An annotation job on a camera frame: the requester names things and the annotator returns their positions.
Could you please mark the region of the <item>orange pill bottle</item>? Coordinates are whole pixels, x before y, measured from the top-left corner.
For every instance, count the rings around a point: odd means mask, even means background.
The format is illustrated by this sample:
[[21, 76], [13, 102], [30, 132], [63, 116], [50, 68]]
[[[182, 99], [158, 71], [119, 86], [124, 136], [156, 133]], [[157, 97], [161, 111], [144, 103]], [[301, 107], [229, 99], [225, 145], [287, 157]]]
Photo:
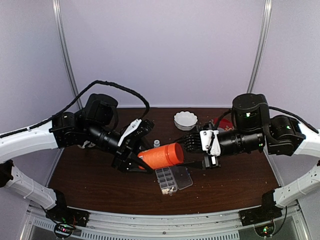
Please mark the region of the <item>orange pill bottle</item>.
[[142, 151], [138, 154], [153, 170], [184, 163], [184, 152], [179, 143], [171, 143]]

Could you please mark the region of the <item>clear plastic pill organizer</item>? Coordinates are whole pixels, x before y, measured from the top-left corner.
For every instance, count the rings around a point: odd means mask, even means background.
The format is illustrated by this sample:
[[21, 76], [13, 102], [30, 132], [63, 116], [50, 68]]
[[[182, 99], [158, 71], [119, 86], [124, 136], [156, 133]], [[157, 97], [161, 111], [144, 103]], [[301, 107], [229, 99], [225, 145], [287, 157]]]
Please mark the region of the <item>clear plastic pill organizer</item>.
[[176, 193], [193, 185], [193, 180], [186, 167], [171, 166], [160, 168], [155, 170], [155, 174], [161, 192], [164, 188], [175, 187], [176, 191], [174, 193]]

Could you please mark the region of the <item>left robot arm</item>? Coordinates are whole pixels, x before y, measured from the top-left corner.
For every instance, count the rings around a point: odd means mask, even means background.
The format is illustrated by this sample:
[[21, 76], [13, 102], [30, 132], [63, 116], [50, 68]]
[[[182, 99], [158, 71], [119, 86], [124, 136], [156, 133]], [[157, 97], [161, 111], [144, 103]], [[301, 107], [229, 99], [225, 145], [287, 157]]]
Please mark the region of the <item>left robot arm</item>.
[[36, 126], [1, 135], [0, 186], [38, 203], [61, 222], [67, 222], [72, 218], [72, 211], [67, 207], [64, 194], [24, 174], [13, 162], [15, 159], [43, 157], [59, 149], [93, 144], [113, 155], [111, 166], [118, 171], [152, 173], [138, 152], [148, 147], [145, 136], [154, 124], [138, 118], [120, 133], [116, 131], [117, 106], [118, 102], [111, 96], [91, 94], [85, 107], [75, 113], [61, 112]]

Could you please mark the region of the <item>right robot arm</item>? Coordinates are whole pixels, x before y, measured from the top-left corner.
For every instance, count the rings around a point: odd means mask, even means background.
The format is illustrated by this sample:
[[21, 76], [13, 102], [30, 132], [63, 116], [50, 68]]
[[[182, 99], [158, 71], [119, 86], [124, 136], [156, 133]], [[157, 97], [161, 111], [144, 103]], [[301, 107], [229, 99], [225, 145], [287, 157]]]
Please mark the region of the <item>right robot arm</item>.
[[269, 155], [319, 157], [320, 131], [301, 117], [269, 106], [263, 94], [235, 97], [232, 108], [215, 124], [198, 126], [176, 140], [186, 152], [205, 153], [210, 163], [190, 162], [193, 168], [208, 169], [220, 157], [267, 149]]

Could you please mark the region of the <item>white pills in organizer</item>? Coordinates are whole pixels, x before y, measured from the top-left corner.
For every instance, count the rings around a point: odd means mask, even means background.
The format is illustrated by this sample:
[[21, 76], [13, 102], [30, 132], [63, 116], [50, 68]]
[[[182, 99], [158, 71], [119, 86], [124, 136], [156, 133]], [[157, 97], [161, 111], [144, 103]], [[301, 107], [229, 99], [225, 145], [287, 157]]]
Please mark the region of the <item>white pills in organizer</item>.
[[176, 191], [176, 188], [174, 186], [163, 188], [161, 190], [163, 195], [172, 195]]

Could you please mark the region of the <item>white fluted ceramic bowl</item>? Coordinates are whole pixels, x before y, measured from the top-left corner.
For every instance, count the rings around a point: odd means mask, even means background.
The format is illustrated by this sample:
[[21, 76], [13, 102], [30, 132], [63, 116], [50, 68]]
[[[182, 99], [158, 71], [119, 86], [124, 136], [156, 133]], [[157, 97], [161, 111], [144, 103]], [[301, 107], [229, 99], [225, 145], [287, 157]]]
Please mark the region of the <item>white fluted ceramic bowl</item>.
[[174, 115], [173, 120], [179, 130], [190, 131], [196, 126], [198, 117], [193, 112], [180, 111]]

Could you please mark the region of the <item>small white pill bottle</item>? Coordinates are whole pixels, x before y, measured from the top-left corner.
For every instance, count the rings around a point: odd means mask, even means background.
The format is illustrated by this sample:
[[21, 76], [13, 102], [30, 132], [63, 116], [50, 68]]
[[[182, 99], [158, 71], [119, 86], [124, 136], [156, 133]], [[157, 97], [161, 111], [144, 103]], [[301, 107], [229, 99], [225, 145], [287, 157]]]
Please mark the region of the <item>small white pill bottle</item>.
[[154, 140], [153, 147], [158, 148], [161, 145], [160, 141], [158, 139]]

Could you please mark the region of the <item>floral mug yellow inside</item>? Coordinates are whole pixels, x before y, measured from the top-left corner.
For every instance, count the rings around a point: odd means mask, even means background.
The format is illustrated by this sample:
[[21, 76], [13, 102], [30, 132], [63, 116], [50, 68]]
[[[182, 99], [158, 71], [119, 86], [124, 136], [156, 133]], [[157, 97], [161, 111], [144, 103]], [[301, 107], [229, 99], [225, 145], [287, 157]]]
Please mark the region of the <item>floral mug yellow inside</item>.
[[86, 140], [82, 145], [78, 145], [81, 149], [91, 149], [94, 148], [96, 145], [92, 143], [91, 141]]

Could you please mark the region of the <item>red floral saucer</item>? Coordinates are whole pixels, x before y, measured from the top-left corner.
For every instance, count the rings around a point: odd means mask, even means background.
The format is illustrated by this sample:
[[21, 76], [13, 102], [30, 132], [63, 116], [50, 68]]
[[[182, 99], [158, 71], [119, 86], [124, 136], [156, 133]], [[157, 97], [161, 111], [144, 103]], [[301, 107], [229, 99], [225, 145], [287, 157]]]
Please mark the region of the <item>red floral saucer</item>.
[[228, 119], [223, 118], [220, 122], [219, 125], [217, 127], [217, 130], [219, 132], [227, 132], [227, 131], [232, 131], [234, 130], [234, 126], [232, 124], [231, 121], [229, 121]]

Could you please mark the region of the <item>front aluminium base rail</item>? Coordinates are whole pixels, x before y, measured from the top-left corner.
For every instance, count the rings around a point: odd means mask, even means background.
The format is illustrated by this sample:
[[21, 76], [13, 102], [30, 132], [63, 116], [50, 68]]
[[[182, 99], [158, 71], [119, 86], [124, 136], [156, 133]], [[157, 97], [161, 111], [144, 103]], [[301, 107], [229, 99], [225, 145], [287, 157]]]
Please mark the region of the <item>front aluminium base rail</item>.
[[271, 240], [309, 240], [311, 235], [297, 202], [282, 216], [243, 225], [239, 210], [181, 215], [137, 215], [90, 210], [87, 225], [70, 240], [260, 240], [258, 231], [274, 224]]

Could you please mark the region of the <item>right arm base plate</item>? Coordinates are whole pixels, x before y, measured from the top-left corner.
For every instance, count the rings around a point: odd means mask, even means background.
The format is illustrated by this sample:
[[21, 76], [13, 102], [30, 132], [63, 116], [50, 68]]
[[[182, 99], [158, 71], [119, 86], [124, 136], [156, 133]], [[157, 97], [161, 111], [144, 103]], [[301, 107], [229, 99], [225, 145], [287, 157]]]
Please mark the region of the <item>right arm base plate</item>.
[[275, 207], [272, 209], [265, 209], [262, 206], [254, 207], [238, 212], [242, 226], [255, 225], [282, 216], [282, 209]]

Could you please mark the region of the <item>aluminium frame post left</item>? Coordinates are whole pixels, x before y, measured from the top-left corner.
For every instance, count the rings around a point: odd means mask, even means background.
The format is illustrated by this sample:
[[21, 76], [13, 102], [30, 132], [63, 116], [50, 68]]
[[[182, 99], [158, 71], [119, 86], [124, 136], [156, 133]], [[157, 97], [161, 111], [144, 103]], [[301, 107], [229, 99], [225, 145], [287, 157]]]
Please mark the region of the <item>aluminium frame post left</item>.
[[58, 32], [59, 44], [62, 52], [64, 67], [66, 70], [67, 80], [70, 84], [71, 92], [75, 98], [79, 94], [78, 86], [75, 80], [74, 71], [72, 68], [71, 58], [68, 50], [67, 39], [64, 29], [62, 8], [60, 0], [52, 0], [53, 15]]

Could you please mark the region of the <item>aluminium frame post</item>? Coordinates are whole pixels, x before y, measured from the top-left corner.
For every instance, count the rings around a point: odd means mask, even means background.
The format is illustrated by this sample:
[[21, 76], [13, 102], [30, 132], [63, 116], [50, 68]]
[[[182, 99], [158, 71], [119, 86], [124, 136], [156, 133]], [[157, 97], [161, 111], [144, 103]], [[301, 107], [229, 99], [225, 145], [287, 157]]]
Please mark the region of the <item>aluminium frame post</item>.
[[70, 84], [71, 92], [75, 98], [79, 94], [78, 86], [75, 80], [74, 71], [72, 68], [71, 58], [68, 50], [67, 39], [64, 29], [62, 8], [60, 0], [52, 0], [53, 15], [58, 32], [59, 44], [62, 52], [64, 67], [66, 70], [67, 80]]
[[253, 92], [255, 83], [257, 81], [257, 77], [259, 74], [259, 69], [262, 62], [263, 53], [264, 53], [264, 49], [266, 46], [268, 33], [270, 29], [270, 23], [271, 23], [271, 17], [272, 17], [272, 6], [273, 6], [272, 0], [264, 1], [258, 44], [257, 44], [255, 59], [253, 62], [253, 67], [252, 67], [252, 71], [251, 71], [251, 75], [250, 75], [250, 79], [249, 79], [249, 83], [246, 91], [247, 93]]

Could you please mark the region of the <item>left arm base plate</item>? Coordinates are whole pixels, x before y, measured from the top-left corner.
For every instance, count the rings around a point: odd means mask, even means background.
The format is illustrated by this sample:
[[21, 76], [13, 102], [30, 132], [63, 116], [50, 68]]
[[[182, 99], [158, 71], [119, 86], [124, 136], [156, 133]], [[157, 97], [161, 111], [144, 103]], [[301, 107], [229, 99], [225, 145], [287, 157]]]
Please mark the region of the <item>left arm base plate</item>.
[[64, 223], [72, 227], [86, 227], [89, 221], [90, 213], [85, 210], [75, 208], [54, 207], [50, 210], [45, 209], [46, 217], [56, 223]]

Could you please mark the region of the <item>aluminium frame post right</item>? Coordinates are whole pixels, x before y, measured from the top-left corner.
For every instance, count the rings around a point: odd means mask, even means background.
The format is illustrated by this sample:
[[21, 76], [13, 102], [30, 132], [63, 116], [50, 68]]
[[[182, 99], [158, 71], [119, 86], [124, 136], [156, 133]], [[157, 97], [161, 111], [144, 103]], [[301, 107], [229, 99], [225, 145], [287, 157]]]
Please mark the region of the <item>aluminium frame post right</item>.
[[258, 44], [257, 44], [255, 59], [253, 62], [253, 67], [252, 67], [252, 71], [251, 71], [251, 75], [250, 75], [250, 79], [249, 79], [249, 83], [246, 91], [247, 93], [253, 92], [255, 83], [257, 81], [257, 77], [259, 74], [259, 69], [262, 62], [263, 53], [264, 53], [264, 49], [266, 46], [268, 33], [270, 29], [270, 23], [271, 23], [271, 17], [272, 17], [272, 6], [273, 6], [272, 0], [264, 1]]

